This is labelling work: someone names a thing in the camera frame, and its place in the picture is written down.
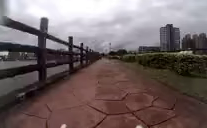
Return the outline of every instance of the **paved path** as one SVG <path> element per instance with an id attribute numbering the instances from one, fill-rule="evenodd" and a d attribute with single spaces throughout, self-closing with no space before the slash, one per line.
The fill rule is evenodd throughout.
<path id="1" fill-rule="evenodd" d="M 207 128 L 207 105 L 103 59 L 7 117 L 7 128 Z"/>

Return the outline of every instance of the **bush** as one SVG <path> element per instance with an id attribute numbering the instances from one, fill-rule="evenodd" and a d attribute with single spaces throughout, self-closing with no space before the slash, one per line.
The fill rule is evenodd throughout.
<path id="1" fill-rule="evenodd" d="M 121 60 L 126 61 L 126 62 L 135 62 L 136 56 L 135 55 L 125 55 L 125 56 L 121 57 Z"/>
<path id="2" fill-rule="evenodd" d="M 126 55 L 121 58 L 126 62 L 139 64 L 157 69 L 169 69 L 180 75 L 188 76 L 191 73 L 207 74 L 207 56 L 177 53 L 146 53 Z"/>

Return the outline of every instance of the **high-rise building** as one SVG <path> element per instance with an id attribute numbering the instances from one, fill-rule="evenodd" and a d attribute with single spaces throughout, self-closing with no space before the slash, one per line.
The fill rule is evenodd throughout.
<path id="1" fill-rule="evenodd" d="M 194 48 L 195 48 L 195 42 L 191 38 L 190 34 L 186 34 L 185 37 L 182 39 L 182 49 L 188 50 Z"/>
<path id="2" fill-rule="evenodd" d="M 207 54 L 207 36 L 205 33 L 201 33 L 199 35 L 194 34 L 191 38 L 190 34 L 185 35 L 182 39 L 182 49 L 196 49 L 196 54 Z"/>
<path id="3" fill-rule="evenodd" d="M 160 28 L 160 48 L 161 51 L 174 51 L 180 49 L 180 30 L 167 24 Z"/>

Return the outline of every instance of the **cloudy sky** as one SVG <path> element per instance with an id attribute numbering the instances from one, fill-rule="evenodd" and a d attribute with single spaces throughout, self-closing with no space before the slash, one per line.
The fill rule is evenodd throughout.
<path id="1" fill-rule="evenodd" d="M 49 18 L 49 33 L 75 43 L 84 42 L 96 50 L 137 49 L 159 45 L 159 28 L 174 24 L 187 33 L 207 34 L 207 0 L 8 0 L 10 18 L 39 27 L 41 17 Z M 0 27 L 1 41 L 30 45 L 37 38 Z M 61 45 L 48 41 L 48 47 Z"/>

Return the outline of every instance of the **water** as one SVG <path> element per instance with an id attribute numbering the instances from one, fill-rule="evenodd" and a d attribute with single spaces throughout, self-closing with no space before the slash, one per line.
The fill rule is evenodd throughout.
<path id="1" fill-rule="evenodd" d="M 7 69 L 19 66 L 25 66 L 30 64 L 37 64 L 36 61 L 2 61 L 0 62 L 0 69 Z M 54 68 L 47 69 L 47 76 L 54 75 L 68 70 L 68 65 L 61 65 Z M 31 72 L 24 75 L 15 76 L 0 80 L 0 96 L 5 95 L 13 90 L 24 88 L 25 86 L 38 81 L 38 72 Z"/>

